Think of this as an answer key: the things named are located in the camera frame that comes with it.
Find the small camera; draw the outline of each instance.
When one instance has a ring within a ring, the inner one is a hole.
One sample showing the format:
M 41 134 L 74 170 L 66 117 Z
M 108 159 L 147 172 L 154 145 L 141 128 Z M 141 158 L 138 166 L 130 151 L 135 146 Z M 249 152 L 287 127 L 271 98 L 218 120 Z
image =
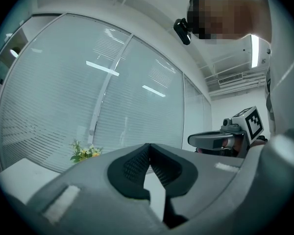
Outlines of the small camera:
M 182 40 L 183 44 L 189 45 L 191 43 L 191 32 L 188 30 L 185 18 L 177 19 L 173 26 L 175 32 Z

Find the person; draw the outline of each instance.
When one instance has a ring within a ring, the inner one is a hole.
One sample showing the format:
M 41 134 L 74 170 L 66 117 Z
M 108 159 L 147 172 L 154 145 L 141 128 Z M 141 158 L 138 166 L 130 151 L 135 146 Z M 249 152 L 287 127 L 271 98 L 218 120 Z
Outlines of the person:
M 248 35 L 266 41 L 270 61 L 265 95 L 271 137 L 294 128 L 294 21 L 278 0 L 190 0 L 187 24 L 208 43 Z

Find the ceiling light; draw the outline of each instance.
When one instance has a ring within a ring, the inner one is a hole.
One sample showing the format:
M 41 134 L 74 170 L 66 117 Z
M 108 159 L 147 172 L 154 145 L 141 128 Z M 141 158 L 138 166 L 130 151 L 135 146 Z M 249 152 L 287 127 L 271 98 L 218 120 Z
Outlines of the ceiling light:
M 89 65 L 89 66 L 91 66 L 91 67 L 94 67 L 94 68 L 96 68 L 96 69 L 98 69 L 98 70 L 102 70 L 102 71 L 105 71 L 105 72 L 107 72 L 107 73 L 111 73 L 112 75 L 115 75 L 115 76 L 119 76 L 119 75 L 120 75 L 119 73 L 117 73 L 117 72 L 115 72 L 115 71 L 113 71 L 113 70 L 111 70 L 111 69 L 108 69 L 108 68 L 106 68 L 106 67 L 103 67 L 103 66 L 100 66 L 100 65 L 94 64 L 94 63 L 92 63 L 92 62 L 88 62 L 88 61 L 86 61 L 86 64 Z
M 259 37 L 251 35 L 251 46 L 252 46 L 252 53 L 251 53 L 251 67 L 258 66 L 258 57 L 259 57 Z
M 18 55 L 18 53 L 16 53 L 14 50 L 10 50 L 10 53 L 14 56 L 14 57 L 18 57 L 19 55 Z
M 165 96 L 166 96 L 166 95 L 163 95 L 162 93 L 160 93 L 160 92 L 158 92 L 158 91 L 155 91 L 154 89 L 152 89 L 152 88 L 150 88 L 150 87 L 148 87 L 148 86 L 146 86 L 146 85 L 143 85 L 142 87 L 143 87 L 144 89 L 146 89 L 146 90 L 149 90 L 150 92 L 153 92 L 153 93 L 155 93 L 155 94 L 161 96 L 161 97 L 165 97 Z

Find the air conditioning vent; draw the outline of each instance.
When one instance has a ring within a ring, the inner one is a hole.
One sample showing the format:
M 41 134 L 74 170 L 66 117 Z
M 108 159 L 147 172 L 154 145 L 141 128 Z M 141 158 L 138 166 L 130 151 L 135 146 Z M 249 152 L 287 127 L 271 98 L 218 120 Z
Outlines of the air conditioning vent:
M 221 86 L 221 85 L 229 84 L 229 83 L 239 81 L 239 80 L 242 80 L 242 79 L 243 79 L 243 74 L 239 73 L 239 74 L 235 74 L 235 75 L 231 75 L 231 76 L 227 76 L 227 77 L 224 77 L 222 79 L 219 79 L 218 83 Z

